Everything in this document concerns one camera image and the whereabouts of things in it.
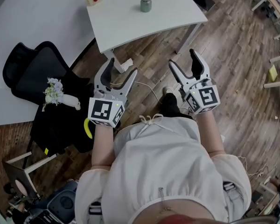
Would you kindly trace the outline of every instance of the white shirt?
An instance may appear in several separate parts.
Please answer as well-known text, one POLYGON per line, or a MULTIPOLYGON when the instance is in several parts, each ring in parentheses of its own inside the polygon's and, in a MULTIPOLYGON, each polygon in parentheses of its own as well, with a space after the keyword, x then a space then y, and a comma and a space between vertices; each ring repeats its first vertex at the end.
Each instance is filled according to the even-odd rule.
POLYGON ((87 224, 89 206, 101 202, 105 224, 131 224, 148 206, 188 199, 204 206, 217 221, 228 222, 223 181, 239 188, 248 209, 251 186, 236 156, 209 157, 200 144, 198 126, 187 118, 161 117, 129 126, 114 140, 111 170, 85 172, 75 201, 77 224, 87 224))

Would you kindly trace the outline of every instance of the necklace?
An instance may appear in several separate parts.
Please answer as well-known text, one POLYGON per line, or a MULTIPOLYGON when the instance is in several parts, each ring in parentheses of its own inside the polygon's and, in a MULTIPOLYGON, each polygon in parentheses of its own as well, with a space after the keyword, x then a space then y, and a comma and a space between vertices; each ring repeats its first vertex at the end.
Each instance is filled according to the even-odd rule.
POLYGON ((160 195, 160 197, 161 197, 162 209, 161 209, 161 211, 159 212, 159 215, 157 216, 155 223, 158 223, 158 222, 159 222, 159 218, 162 216, 163 213, 165 213, 165 212, 167 212, 167 211, 171 211, 171 212, 173 212, 174 214, 178 214, 178 213, 177 213, 176 211, 174 211, 171 207, 168 207, 168 206, 165 205, 165 198, 164 198, 163 189, 164 189, 164 188, 159 188, 159 195, 160 195))

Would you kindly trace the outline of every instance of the black pants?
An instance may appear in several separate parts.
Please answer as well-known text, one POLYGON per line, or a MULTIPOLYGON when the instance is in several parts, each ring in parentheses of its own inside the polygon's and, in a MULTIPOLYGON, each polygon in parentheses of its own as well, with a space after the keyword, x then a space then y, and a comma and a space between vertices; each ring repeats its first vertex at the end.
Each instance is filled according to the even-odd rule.
POLYGON ((160 114, 164 117, 184 117, 193 119, 191 116, 182 114, 177 106, 177 100, 174 94, 167 93, 162 101, 160 114))

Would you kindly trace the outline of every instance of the flower pot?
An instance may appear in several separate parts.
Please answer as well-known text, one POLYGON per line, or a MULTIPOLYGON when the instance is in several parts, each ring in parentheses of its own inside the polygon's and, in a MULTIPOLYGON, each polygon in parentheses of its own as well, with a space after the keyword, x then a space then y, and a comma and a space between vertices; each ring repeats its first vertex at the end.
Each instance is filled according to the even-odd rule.
POLYGON ((74 97, 72 95, 64 94, 63 95, 62 103, 65 104, 65 105, 68 105, 70 107, 75 107, 76 110, 80 110, 81 109, 80 102, 79 102, 78 98, 74 97))

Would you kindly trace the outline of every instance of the green glass jar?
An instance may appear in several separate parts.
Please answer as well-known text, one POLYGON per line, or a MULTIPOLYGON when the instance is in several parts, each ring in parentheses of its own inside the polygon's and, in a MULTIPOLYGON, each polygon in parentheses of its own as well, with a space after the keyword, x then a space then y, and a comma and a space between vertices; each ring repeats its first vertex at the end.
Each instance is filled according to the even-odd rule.
POLYGON ((144 13, 148 13, 151 10, 152 2, 151 0, 141 0, 140 9, 144 13))

